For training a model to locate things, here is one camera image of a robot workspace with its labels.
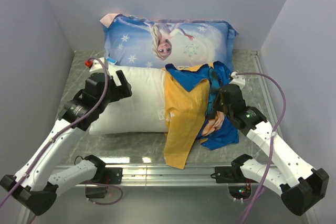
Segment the Mickey blue yellow pillowcase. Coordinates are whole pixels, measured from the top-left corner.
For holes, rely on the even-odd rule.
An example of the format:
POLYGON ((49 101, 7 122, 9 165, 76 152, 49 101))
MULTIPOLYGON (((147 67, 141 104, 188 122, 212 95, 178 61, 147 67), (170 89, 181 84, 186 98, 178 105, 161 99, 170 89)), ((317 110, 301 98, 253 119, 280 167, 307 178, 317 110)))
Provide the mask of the Mickey blue yellow pillowcase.
POLYGON ((230 82, 230 74, 220 61, 185 69, 165 66, 166 165, 183 169, 195 141, 209 150, 239 142, 237 129, 224 113, 208 118, 219 87, 230 82))

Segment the white pillow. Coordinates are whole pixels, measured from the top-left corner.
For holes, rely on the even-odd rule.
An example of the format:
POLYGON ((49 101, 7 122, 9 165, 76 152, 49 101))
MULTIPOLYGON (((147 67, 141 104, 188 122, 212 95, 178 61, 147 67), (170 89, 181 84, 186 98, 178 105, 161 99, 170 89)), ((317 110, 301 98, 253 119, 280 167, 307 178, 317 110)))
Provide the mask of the white pillow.
POLYGON ((164 99, 165 71, 109 64, 108 72, 117 85, 120 85, 116 74, 118 70, 122 70, 131 85, 132 95, 109 103, 99 118, 91 123, 89 134, 167 132, 164 99))

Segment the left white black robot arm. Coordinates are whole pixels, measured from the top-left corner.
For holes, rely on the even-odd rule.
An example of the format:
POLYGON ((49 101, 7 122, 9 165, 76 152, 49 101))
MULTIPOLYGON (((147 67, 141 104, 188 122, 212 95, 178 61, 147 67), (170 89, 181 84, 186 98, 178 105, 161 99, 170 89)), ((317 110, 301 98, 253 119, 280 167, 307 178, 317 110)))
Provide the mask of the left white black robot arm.
POLYGON ((83 89, 65 103, 55 125, 31 159, 14 175, 5 175, 1 186, 35 216, 47 212, 57 197, 83 182, 108 183, 106 164, 89 155, 67 170, 54 169, 67 150, 77 142, 106 107, 132 95, 122 70, 116 71, 120 85, 106 73, 93 73, 83 89))

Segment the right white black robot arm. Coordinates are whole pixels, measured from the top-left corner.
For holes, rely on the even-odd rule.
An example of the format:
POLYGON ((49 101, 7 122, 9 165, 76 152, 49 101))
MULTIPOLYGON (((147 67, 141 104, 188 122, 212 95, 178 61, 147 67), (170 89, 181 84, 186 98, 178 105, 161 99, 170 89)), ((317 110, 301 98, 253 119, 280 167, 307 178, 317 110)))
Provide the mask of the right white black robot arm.
POLYGON ((259 182, 281 197, 287 209, 302 216, 326 195, 328 173, 304 161, 272 129, 267 118, 253 106, 247 106, 236 84, 219 89, 215 108, 221 110, 244 136, 254 142, 274 164, 267 167, 244 154, 232 161, 231 175, 237 182, 246 178, 259 182))

